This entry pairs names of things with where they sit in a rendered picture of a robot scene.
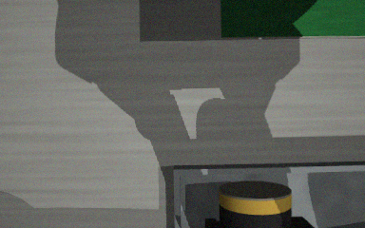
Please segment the green open box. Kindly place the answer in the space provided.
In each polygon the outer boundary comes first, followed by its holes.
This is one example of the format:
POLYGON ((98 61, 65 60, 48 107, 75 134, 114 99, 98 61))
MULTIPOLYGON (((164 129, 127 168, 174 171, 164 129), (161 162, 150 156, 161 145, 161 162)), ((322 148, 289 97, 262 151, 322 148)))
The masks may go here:
POLYGON ((365 0, 220 0, 221 39, 365 37, 365 0))

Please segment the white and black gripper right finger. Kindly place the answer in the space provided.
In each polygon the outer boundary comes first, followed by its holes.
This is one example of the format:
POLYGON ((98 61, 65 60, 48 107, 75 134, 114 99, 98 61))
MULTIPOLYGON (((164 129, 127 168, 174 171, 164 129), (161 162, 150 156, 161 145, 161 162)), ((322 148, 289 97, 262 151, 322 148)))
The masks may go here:
POLYGON ((315 228, 304 217, 292 217, 292 228, 315 228))

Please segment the grey square tray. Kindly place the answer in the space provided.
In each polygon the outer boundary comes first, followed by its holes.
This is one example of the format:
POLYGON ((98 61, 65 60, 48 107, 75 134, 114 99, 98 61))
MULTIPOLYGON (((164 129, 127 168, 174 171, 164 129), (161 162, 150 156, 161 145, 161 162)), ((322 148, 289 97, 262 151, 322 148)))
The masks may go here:
POLYGON ((220 221, 219 187, 269 181, 292 190, 292 217, 315 228, 365 228, 365 161, 174 165, 175 228, 220 221))

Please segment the black battery with yellow band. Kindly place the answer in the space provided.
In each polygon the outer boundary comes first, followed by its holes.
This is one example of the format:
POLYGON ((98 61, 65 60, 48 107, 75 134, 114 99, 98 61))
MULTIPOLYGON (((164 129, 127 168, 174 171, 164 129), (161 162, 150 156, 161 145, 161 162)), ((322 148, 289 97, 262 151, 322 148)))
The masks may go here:
POLYGON ((292 228, 292 190, 244 180, 219 187, 221 228, 292 228))

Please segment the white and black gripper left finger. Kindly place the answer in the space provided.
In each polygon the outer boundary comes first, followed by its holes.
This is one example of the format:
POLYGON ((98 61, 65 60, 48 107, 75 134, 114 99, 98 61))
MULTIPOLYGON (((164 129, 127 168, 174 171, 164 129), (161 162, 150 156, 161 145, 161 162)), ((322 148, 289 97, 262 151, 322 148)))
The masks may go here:
POLYGON ((221 228, 221 224, 215 218, 206 218, 205 228, 221 228))

